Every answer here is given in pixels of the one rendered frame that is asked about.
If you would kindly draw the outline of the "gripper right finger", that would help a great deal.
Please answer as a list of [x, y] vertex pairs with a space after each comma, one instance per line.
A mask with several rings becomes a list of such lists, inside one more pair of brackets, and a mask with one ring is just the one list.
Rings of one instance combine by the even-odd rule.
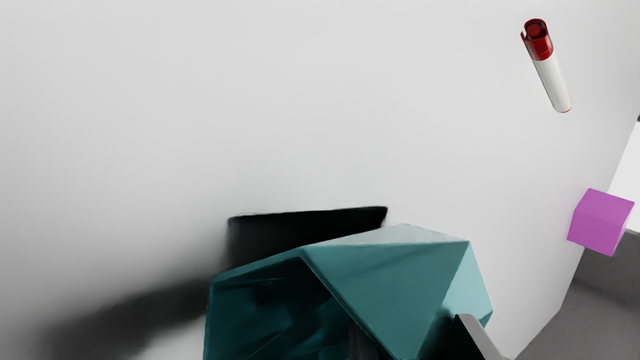
[[506, 360], [473, 314], [454, 317], [454, 360]]

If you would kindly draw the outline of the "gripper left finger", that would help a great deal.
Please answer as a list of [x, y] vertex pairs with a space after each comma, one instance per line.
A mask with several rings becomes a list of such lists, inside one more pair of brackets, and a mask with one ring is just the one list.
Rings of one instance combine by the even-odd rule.
[[349, 323], [349, 360], [380, 360], [373, 340], [355, 322]]

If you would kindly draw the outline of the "teal faceted mug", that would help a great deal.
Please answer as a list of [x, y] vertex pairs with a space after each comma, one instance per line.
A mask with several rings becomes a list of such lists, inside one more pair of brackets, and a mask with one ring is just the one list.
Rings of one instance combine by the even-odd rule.
[[493, 307], [470, 241], [409, 224], [306, 244], [211, 278], [203, 360], [347, 360], [355, 323], [388, 359], [432, 359]]

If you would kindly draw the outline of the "magenta cube block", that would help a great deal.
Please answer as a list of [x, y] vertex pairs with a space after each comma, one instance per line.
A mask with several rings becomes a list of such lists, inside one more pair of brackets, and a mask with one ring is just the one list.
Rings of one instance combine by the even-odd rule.
[[574, 208], [567, 240], [602, 255], [614, 256], [634, 205], [631, 200], [588, 188]]

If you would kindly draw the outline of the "red and white marker pen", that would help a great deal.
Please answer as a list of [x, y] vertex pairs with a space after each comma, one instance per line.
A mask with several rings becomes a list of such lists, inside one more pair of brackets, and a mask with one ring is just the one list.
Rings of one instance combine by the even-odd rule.
[[540, 18], [526, 21], [520, 36], [551, 106], [558, 113], [569, 112], [573, 102], [546, 22]]

